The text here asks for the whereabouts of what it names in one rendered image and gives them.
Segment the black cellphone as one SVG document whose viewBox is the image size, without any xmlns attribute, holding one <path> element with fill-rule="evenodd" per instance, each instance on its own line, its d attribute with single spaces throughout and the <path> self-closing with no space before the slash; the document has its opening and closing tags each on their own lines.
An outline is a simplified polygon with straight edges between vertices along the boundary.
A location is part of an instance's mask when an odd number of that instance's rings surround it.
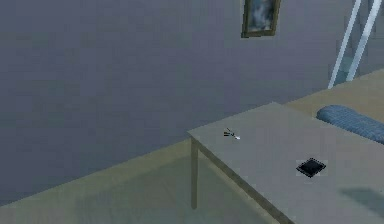
<svg viewBox="0 0 384 224">
<path fill-rule="evenodd" d="M 296 170 L 304 174 L 305 176 L 312 178 L 323 169 L 326 168 L 326 165 L 314 158 L 310 158 L 305 162 L 301 163 Z"/>
</svg>

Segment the framed wall picture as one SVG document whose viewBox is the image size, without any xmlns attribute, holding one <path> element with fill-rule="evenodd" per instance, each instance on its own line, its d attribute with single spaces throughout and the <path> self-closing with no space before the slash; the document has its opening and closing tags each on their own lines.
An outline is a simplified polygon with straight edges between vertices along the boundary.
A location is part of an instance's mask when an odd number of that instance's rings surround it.
<svg viewBox="0 0 384 224">
<path fill-rule="evenodd" d="M 281 0 L 244 0 L 242 38 L 274 36 Z"/>
</svg>

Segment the blue round cushion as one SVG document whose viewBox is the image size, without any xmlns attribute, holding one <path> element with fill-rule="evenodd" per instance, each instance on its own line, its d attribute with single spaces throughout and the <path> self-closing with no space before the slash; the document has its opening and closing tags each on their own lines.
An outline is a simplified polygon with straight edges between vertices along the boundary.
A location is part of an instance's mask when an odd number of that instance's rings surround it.
<svg viewBox="0 0 384 224">
<path fill-rule="evenodd" d="M 343 105 L 319 109 L 316 118 L 384 145 L 384 123 Z"/>
</svg>

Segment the grey wooden table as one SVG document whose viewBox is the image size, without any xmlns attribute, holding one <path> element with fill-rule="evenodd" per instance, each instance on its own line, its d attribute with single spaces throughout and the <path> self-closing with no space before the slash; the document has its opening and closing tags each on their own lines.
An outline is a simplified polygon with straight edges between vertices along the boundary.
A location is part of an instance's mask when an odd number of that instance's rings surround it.
<svg viewBox="0 0 384 224">
<path fill-rule="evenodd" d="M 272 102 L 190 130 L 280 224 L 384 224 L 384 145 Z M 326 165 L 309 178 L 296 168 Z"/>
</svg>

